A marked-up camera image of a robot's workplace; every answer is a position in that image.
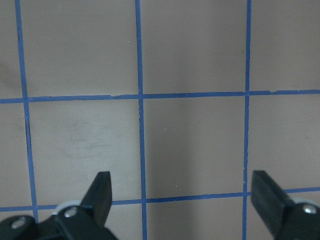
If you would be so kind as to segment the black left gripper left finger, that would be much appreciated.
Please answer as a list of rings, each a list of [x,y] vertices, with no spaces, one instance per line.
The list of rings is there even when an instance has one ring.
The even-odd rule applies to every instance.
[[[111,206],[111,174],[98,172],[80,203],[60,206],[54,221],[65,240],[116,240],[105,227]]]

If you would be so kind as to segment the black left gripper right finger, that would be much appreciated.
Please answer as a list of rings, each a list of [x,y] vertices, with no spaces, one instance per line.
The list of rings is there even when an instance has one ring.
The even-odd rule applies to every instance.
[[[264,170],[252,172],[250,200],[275,240],[320,238],[320,206],[290,197]]]

